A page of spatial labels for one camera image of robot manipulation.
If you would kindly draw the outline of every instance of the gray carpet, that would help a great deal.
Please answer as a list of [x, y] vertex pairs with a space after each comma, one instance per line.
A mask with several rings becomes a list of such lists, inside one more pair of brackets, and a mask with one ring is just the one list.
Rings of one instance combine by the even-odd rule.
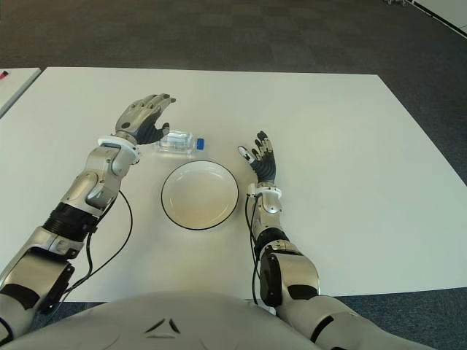
[[[378, 74], [467, 183], [467, 40], [412, 6], [4, 0], [0, 41], [6, 67]], [[467, 349], [467, 289], [343, 300], [398, 335], [438, 349]], [[57, 316], [84, 307], [67, 303]]]

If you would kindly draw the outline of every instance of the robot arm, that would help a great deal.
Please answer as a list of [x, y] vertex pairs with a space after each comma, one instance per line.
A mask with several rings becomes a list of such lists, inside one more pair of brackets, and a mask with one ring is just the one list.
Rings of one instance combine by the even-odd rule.
[[173, 102], [163, 94], [131, 104], [115, 135], [99, 139], [83, 172], [0, 274], [0, 345], [24, 334], [36, 312], [46, 313], [60, 300], [74, 272], [69, 259], [97, 229], [122, 178], [139, 161], [138, 144], [153, 143], [169, 132], [169, 124], [157, 129], [155, 121]]
[[285, 235], [281, 224], [281, 191], [275, 187], [275, 161], [264, 132], [255, 141], [259, 152], [239, 147], [258, 176], [248, 187], [251, 235], [260, 262], [260, 296], [277, 315], [323, 350], [427, 350], [377, 327], [333, 297], [320, 295], [313, 262]]

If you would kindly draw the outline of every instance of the white tabletop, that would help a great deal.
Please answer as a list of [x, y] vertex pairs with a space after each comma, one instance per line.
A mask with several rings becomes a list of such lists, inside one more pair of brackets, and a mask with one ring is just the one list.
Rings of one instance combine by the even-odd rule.
[[[351, 74], [48, 68], [0, 122], [0, 265], [47, 219], [97, 138], [151, 93], [177, 98], [163, 121], [206, 139], [196, 159], [235, 176], [238, 206], [210, 230], [176, 226], [161, 187], [186, 160], [141, 147], [121, 187], [134, 235], [70, 300], [169, 289], [251, 298], [243, 194], [255, 177], [236, 148], [261, 129], [276, 153], [283, 228], [314, 261], [323, 294], [467, 285], [467, 187], [378, 76]], [[95, 266], [121, 245], [128, 223], [119, 199], [93, 237]], [[76, 280], [87, 270], [84, 251], [73, 263]]]
[[0, 69], [9, 74], [0, 80], [0, 118], [40, 73], [39, 68]]

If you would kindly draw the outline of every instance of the blue bottle cap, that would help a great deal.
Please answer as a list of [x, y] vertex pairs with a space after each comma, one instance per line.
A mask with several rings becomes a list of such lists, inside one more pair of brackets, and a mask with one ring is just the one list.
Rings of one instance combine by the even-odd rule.
[[200, 151], [204, 149], [204, 139], [196, 140], [196, 149], [199, 149]]

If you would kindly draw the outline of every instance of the black wire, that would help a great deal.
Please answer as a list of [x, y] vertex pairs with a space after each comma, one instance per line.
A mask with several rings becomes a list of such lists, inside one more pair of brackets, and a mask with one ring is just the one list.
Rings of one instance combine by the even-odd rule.
[[84, 277], [82, 277], [81, 279], [77, 280], [71, 287], [69, 287], [65, 291], [65, 293], [71, 292], [73, 289], [79, 287], [81, 284], [86, 282], [89, 279], [89, 277], [91, 276], [91, 274], [93, 272], [93, 258], [90, 255], [90, 239], [91, 239], [91, 236], [94, 234], [94, 232], [96, 232], [97, 225], [102, 221], [103, 218], [105, 218], [105, 216], [110, 211], [110, 209], [112, 209], [112, 207], [114, 206], [116, 200], [117, 200], [117, 197], [115, 197], [115, 199], [111, 202], [111, 204], [107, 207], [107, 209], [105, 209], [105, 211], [104, 211], [104, 213], [102, 213], [101, 217], [99, 217], [97, 219], [96, 224], [94, 225], [93, 229], [89, 232], [88, 237], [86, 238], [86, 258], [88, 259], [88, 266], [89, 266], [88, 273], [86, 273], [86, 275]]
[[245, 201], [245, 219], [247, 220], [248, 229], [250, 230], [250, 248], [251, 248], [251, 254], [253, 257], [253, 265], [254, 265], [252, 282], [251, 282], [251, 290], [253, 294], [253, 301], [255, 302], [256, 305], [258, 304], [258, 300], [256, 299], [255, 280], [256, 280], [256, 276], [258, 276], [258, 278], [260, 277], [260, 274], [258, 272], [259, 258], [256, 256], [255, 251], [253, 249], [253, 242], [255, 242], [256, 244], [256, 239], [255, 239], [255, 236], [253, 235], [252, 226], [253, 226], [253, 218], [255, 217], [256, 206], [258, 205], [258, 199], [259, 199], [259, 196], [256, 197], [255, 199], [255, 205], [253, 206], [251, 221], [248, 219], [248, 202], [250, 201], [250, 197], [247, 196], [247, 200]]
[[113, 202], [109, 205], [109, 207], [105, 210], [105, 212], [101, 215], [101, 217], [97, 220], [96, 222], [96, 225], [94, 227], [94, 230], [92, 230], [89, 234], [88, 234], [88, 237], [86, 238], [86, 257], [88, 259], [88, 266], [89, 266], [89, 269], [88, 269], [88, 273], [86, 273], [86, 275], [84, 277], [82, 277], [81, 279], [79, 279], [78, 281], [76, 281], [70, 288], [68, 288], [65, 293], [65, 297], [62, 299], [62, 301], [58, 304], [58, 306], [55, 308], [55, 310], [53, 311], [52, 315], [50, 316], [50, 318], [47, 320], [47, 322], [45, 323], [45, 325], [48, 325], [49, 322], [52, 320], [52, 318], [57, 314], [57, 311], [58, 309], [63, 305], [63, 302], [67, 299], [67, 297], [70, 295], [71, 292], [73, 292], [73, 290], [75, 290], [76, 288], [78, 288], [81, 284], [83, 284], [84, 282], [86, 282], [90, 277], [94, 276], [97, 272], [99, 272], [105, 265], [107, 265], [108, 263], [110, 263], [110, 261], [116, 257], [121, 251], [123, 248], [125, 248], [125, 245], [128, 243], [128, 240], [130, 239], [131, 237], [131, 231], [133, 230], [133, 212], [131, 210], [131, 206], [130, 206], [130, 203], [128, 202], [128, 199], [125, 197], [125, 195], [123, 194], [122, 191], [118, 191], [123, 199], [125, 200], [126, 202], [126, 205], [128, 207], [128, 212], [130, 213], [130, 229], [128, 230], [128, 235], [126, 236], [126, 240], [123, 242], [122, 246], [104, 263], [102, 264], [97, 270], [95, 270], [93, 272], [93, 259], [91, 257], [91, 254], [90, 254], [90, 240], [91, 240], [91, 236], [93, 235], [93, 232], [96, 230], [97, 228], [97, 224], [100, 223], [100, 221], [102, 221], [102, 219], [107, 215], [107, 213], [110, 211], [110, 209], [113, 207], [115, 201], [117, 198], [115, 198], [113, 200]]
[[92, 274], [89, 275], [88, 278], [94, 276], [94, 275], [95, 275], [96, 273], [98, 273], [102, 268], [104, 268], [105, 265], [107, 265], [108, 263], [110, 263], [110, 262], [112, 261], [112, 259], [113, 259], [114, 257], [116, 257], [116, 256], [123, 250], [123, 248], [125, 248], [126, 244], [128, 243], [128, 241], [129, 241], [129, 239], [130, 239], [130, 237], [131, 237], [131, 231], [133, 231], [133, 212], [132, 212], [132, 210], [131, 210], [131, 206], [130, 206], [130, 203], [128, 202], [128, 199], [126, 199], [126, 197], [125, 197], [125, 195], [123, 194], [123, 192], [120, 191], [120, 190], [119, 190], [118, 192], [122, 195], [123, 199], [125, 200], [125, 203], [126, 203], [126, 205], [127, 205], [127, 207], [128, 207], [128, 212], [130, 213], [130, 229], [128, 230], [128, 235], [126, 236], [126, 240], [123, 242], [123, 244], [122, 244], [122, 246], [120, 247], [120, 249], [117, 250], [104, 264], [102, 264], [100, 268], [98, 268], [97, 270], [95, 270], [94, 272], [92, 272]]
[[253, 293], [253, 301], [255, 302], [255, 304], [257, 305], [258, 304], [258, 301], [256, 300], [256, 290], [255, 290], [255, 281], [256, 281], [256, 274], [258, 274], [258, 261], [259, 259], [256, 258], [255, 260], [255, 270], [253, 270], [253, 277], [252, 277], [252, 281], [251, 281], [251, 290], [252, 290], [252, 293]]

